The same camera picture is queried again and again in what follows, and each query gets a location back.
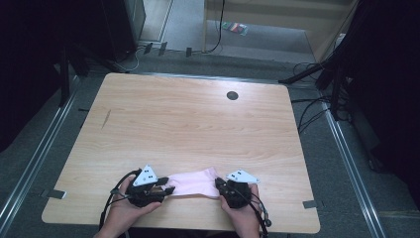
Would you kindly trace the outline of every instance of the small object on floor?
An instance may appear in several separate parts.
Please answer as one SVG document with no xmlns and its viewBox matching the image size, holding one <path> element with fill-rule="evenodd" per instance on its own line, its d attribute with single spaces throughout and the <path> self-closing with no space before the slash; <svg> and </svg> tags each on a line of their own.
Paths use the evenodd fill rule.
<svg viewBox="0 0 420 238">
<path fill-rule="evenodd" d="M 248 32 L 248 27 L 241 23 L 223 22 L 222 29 L 238 33 L 241 36 L 245 36 Z"/>
<path fill-rule="evenodd" d="M 158 55 L 161 57 L 164 55 L 164 51 L 166 51 L 167 42 L 164 42 L 160 45 L 160 49 L 158 50 Z"/>
<path fill-rule="evenodd" d="M 186 57 L 189 58 L 192 55 L 192 48 L 187 48 L 186 49 Z"/>
<path fill-rule="evenodd" d="M 153 43 L 148 44 L 145 48 L 145 52 L 143 53 L 143 55 L 148 54 L 151 51 L 153 45 Z"/>
</svg>

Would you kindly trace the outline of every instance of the wooden table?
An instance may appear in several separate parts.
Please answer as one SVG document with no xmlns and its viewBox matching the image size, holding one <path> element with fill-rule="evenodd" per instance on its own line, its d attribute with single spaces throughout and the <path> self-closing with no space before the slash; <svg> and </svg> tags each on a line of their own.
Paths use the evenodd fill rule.
<svg viewBox="0 0 420 238">
<path fill-rule="evenodd" d="M 220 21 L 223 0 L 205 0 L 202 51 L 207 20 Z M 324 60 L 346 32 L 359 0 L 226 0 L 223 21 L 305 30 L 317 62 Z"/>
<path fill-rule="evenodd" d="M 227 97 L 238 93 L 237 100 Z M 108 74 L 50 199 L 47 223 L 98 224 L 109 191 L 151 165 L 158 177 L 214 167 L 261 180 L 269 232 L 316 233 L 316 208 L 287 88 L 281 85 Z M 167 197 L 138 227 L 233 230 L 218 199 Z"/>
</svg>

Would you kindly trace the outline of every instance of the wrist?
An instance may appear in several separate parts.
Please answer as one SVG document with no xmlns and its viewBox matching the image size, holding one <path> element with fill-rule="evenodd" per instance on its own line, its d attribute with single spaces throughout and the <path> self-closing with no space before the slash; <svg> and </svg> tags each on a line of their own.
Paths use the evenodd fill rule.
<svg viewBox="0 0 420 238">
<path fill-rule="evenodd" d="M 241 236 L 241 238 L 260 238 L 260 233 L 247 234 L 247 235 Z"/>
<path fill-rule="evenodd" d="M 102 228 L 98 233 L 96 233 L 93 238 L 117 238 L 118 235 L 115 235 L 112 232 L 107 231 L 106 229 Z"/>
</svg>

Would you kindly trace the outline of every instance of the gray floor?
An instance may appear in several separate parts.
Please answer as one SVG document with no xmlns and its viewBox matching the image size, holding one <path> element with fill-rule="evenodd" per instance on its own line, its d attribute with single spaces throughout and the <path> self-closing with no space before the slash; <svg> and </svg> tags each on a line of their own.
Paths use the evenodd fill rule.
<svg viewBox="0 0 420 238">
<path fill-rule="evenodd" d="M 175 0 L 163 42 L 170 50 L 202 49 L 204 1 Z M 304 31 L 245 24 L 245 36 L 222 30 L 220 47 L 215 55 L 282 62 L 313 62 Z M 207 22 L 206 49 L 211 50 L 219 38 L 218 22 Z"/>
<path fill-rule="evenodd" d="M 169 49 L 173 46 L 173 50 L 181 50 L 186 47 L 198 46 L 201 43 L 200 38 L 192 41 L 185 34 L 174 36 L 170 33 L 171 31 L 178 32 L 171 28 L 173 24 L 179 24 L 173 16 L 176 16 L 177 7 L 179 9 L 182 7 L 177 6 L 176 3 L 186 2 L 190 3 L 186 0 L 174 1 L 171 20 L 168 22 L 164 35 L 165 40 L 168 41 Z M 223 44 L 222 52 L 230 52 L 229 44 Z M 295 49 L 289 48 L 285 52 L 294 54 Z M 301 48 L 300 52 L 310 55 L 305 47 Z M 228 77 L 227 79 L 230 80 L 258 83 L 276 83 L 278 79 L 288 78 L 293 75 L 293 68 L 297 62 L 310 60 L 310 58 L 298 55 L 294 55 L 294 57 L 284 55 L 281 59 L 272 59 L 270 55 L 267 55 L 266 59 L 252 59 L 244 55 L 223 56 L 222 54 L 194 55 L 191 58 L 186 58 L 184 52 L 166 52 L 164 56 L 159 57 L 158 50 L 153 50 L 148 55 L 142 55 L 139 52 L 138 56 L 139 66 L 131 73 L 185 74 L 197 79 L 200 77 L 224 77 L 226 79 Z M 122 64 L 129 67 L 136 65 L 137 62 L 132 57 Z M 44 188 L 53 188 L 71 151 L 86 117 L 86 112 L 78 109 L 90 108 L 102 79 L 107 73 L 107 70 L 100 65 L 91 67 L 89 75 L 81 78 L 80 89 L 76 93 L 68 116 L 55 137 L 50 151 L 5 237 L 92 237 L 95 233 L 96 226 L 45 224 L 41 220 L 41 214 L 47 200 L 39 197 L 39 193 Z M 319 96 L 318 91 L 314 88 L 314 79 L 309 77 L 290 86 L 289 92 L 291 99 L 317 98 Z M 26 164 L 57 111 L 58 102 L 59 92 L 46 103 L 15 142 L 0 154 L 0 165 L 2 168 L 7 168 L 0 173 L 1 203 L 6 200 L 24 172 Z M 307 103 L 293 104 L 296 120 L 300 119 L 306 105 Z M 321 105 L 316 104 L 311 107 L 305 118 L 310 118 L 321 110 Z M 363 150 L 355 128 L 348 122 L 341 122 L 340 125 L 387 236 L 420 237 L 419 211 L 409 196 L 405 184 L 394 175 L 377 174 L 371 171 L 368 168 L 366 152 Z M 301 134 L 300 140 L 315 199 L 322 204 L 318 207 L 321 231 L 314 235 L 293 234 L 291 237 L 371 237 L 326 118 L 321 117 L 311 124 Z M 272 234 L 270 237 L 286 237 L 286 234 Z"/>
</svg>

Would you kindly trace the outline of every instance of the wood grain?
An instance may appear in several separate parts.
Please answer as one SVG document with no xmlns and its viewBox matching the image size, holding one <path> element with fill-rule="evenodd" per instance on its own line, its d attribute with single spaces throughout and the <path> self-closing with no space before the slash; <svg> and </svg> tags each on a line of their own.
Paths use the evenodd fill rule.
<svg viewBox="0 0 420 238">
<path fill-rule="evenodd" d="M 226 94 L 236 91 L 237 100 Z M 43 213 L 48 223 L 97 224 L 110 189 L 151 165 L 159 177 L 214 167 L 261 180 L 271 232 L 320 229 L 287 88 L 238 81 L 110 73 Z M 220 201 L 168 197 L 136 226 L 232 230 Z"/>
</svg>

